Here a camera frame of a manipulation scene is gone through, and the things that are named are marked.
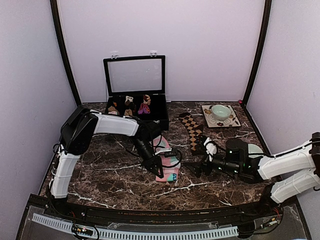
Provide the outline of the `pink mint patterned sock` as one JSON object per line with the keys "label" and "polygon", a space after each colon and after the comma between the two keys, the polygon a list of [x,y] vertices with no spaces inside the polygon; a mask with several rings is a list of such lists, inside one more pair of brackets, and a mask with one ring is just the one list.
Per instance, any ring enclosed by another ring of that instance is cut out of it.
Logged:
{"label": "pink mint patterned sock", "polygon": [[155,177],[156,182],[175,182],[178,179],[179,171],[181,167],[182,156],[178,152],[177,156],[174,157],[164,157],[160,155],[160,152],[163,149],[173,149],[170,147],[168,141],[162,136],[159,135],[153,139],[153,149],[161,157],[162,167],[163,167],[163,178]]}

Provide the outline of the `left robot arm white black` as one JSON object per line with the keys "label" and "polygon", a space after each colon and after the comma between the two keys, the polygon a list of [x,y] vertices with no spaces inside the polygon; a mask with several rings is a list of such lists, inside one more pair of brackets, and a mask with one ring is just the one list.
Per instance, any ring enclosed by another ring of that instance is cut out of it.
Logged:
{"label": "left robot arm white black", "polygon": [[60,218],[67,218],[71,213],[70,206],[62,199],[68,195],[77,161],[97,134],[130,137],[142,159],[142,166],[157,177],[164,177],[162,159],[154,147],[154,139],[161,134],[158,123],[145,122],[135,116],[102,113],[80,105],[61,127],[58,164],[49,185],[50,193],[55,198],[50,208]]}

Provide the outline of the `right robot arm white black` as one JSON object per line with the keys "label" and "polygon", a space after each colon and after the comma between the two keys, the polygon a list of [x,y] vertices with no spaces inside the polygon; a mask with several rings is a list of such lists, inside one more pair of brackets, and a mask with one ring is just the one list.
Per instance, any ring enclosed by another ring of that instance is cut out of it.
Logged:
{"label": "right robot arm white black", "polygon": [[273,177],[294,172],[291,177],[267,185],[255,213],[266,217],[285,200],[320,184],[320,134],[290,150],[270,155],[254,144],[238,138],[230,138],[222,153],[220,147],[209,137],[203,136],[198,143],[203,158],[199,162],[188,162],[186,166],[196,177],[210,175],[213,170],[235,174],[248,184],[260,183]]}

